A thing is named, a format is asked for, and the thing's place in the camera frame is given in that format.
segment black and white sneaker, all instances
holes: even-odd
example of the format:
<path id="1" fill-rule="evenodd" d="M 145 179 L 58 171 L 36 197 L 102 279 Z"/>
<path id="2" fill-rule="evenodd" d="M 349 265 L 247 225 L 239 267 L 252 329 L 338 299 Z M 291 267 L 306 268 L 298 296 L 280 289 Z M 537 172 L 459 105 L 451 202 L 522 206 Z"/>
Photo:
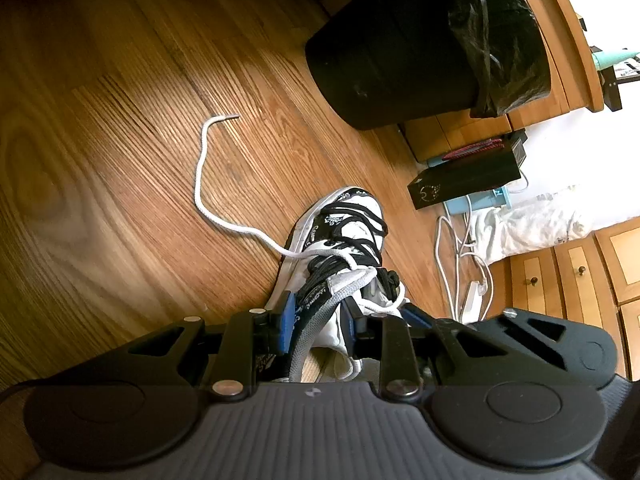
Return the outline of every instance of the black and white sneaker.
<path id="1" fill-rule="evenodd" d="M 399 316 L 407 300 L 395 272 L 382 267 L 387 234 L 378 201 L 359 187 L 345 187 L 319 200 L 296 223 L 287 249 L 296 253 L 335 250 L 339 254 L 308 258 L 284 257 L 267 302 L 269 310 L 284 290 L 296 293 L 296 323 L 284 366 L 290 381 L 299 381 L 313 346 L 335 350 L 333 375 L 350 380 L 361 369 L 348 357 L 337 306 L 351 296 L 363 314 L 384 312 Z"/>

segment shoe sole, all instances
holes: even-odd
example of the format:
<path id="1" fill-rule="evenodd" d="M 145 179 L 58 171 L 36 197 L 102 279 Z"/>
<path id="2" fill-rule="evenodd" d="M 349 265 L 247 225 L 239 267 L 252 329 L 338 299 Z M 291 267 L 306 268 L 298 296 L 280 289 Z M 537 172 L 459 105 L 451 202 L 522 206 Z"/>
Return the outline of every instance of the shoe sole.
<path id="1" fill-rule="evenodd" d="M 306 237 L 308 237 L 309 233 L 311 232 L 311 228 L 314 224 L 314 218 L 316 217 L 316 214 L 318 214 L 318 211 L 320 211 L 325 205 L 333 202 L 342 193 L 349 189 L 352 189 L 353 187 L 357 186 L 347 186 L 329 193 L 327 196 L 321 198 L 309 209 L 307 209 L 306 212 L 298 219 L 293 229 L 289 233 L 289 238 L 287 239 L 285 247 L 289 251 L 299 253 L 302 250 Z M 297 263 L 298 260 L 289 258 L 287 256 L 283 256 L 283 258 L 281 259 L 280 269 L 278 270 L 278 277 L 276 278 L 276 283 L 273 286 L 273 291 L 269 297 L 269 300 L 266 303 L 266 310 L 271 310 L 276 305 L 281 294 L 285 290 L 287 290 L 287 285 L 289 284 L 289 280 L 291 279 Z"/>

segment drawer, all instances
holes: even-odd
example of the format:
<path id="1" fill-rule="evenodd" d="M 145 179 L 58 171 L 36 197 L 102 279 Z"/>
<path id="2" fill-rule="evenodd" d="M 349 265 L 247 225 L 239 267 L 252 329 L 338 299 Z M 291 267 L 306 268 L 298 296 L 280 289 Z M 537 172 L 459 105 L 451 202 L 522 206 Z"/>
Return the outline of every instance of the drawer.
<path id="1" fill-rule="evenodd" d="M 625 330 L 626 347 L 629 350 L 629 379 L 640 379 L 640 300 L 620 307 Z"/>
<path id="2" fill-rule="evenodd" d="M 640 218 L 596 232 L 618 304 L 640 299 Z"/>
<path id="3" fill-rule="evenodd" d="M 547 316 L 563 317 L 558 274 L 552 249 L 512 256 L 513 306 Z"/>
<path id="4" fill-rule="evenodd" d="M 558 245 L 554 251 L 562 280 L 566 318 L 606 330 L 618 350 L 616 373 L 626 377 L 618 307 L 594 237 Z"/>

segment floor plank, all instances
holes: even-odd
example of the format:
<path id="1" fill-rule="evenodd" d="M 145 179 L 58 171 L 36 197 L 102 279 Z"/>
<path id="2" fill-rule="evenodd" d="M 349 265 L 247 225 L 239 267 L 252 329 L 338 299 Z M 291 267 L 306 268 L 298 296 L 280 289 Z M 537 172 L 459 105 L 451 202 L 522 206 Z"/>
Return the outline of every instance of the floor plank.
<path id="1" fill-rule="evenodd" d="M 264 304 L 278 257 L 208 225 L 204 200 L 286 240 L 337 187 L 383 205 L 385 265 L 435 316 L 448 308 L 395 127 L 358 132 L 313 83 L 313 0 L 0 0 L 0 383 L 53 374 L 187 314 Z M 451 272 L 449 238 L 443 261 Z"/>

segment black cable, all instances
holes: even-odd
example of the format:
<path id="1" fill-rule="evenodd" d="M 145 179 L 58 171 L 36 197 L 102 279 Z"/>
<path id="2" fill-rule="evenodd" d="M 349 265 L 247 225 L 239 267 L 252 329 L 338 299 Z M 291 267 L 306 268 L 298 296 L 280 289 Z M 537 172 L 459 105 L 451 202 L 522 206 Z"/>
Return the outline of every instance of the black cable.
<path id="1" fill-rule="evenodd" d="M 26 390 L 27 388 L 33 388 L 34 386 L 39 386 L 44 384 L 46 380 L 44 379 L 29 379 L 28 381 L 23 381 L 21 383 L 14 384 L 13 386 L 9 386 L 7 389 L 0 392 L 0 404 L 5 402 L 9 397 L 15 395 L 18 392 Z"/>

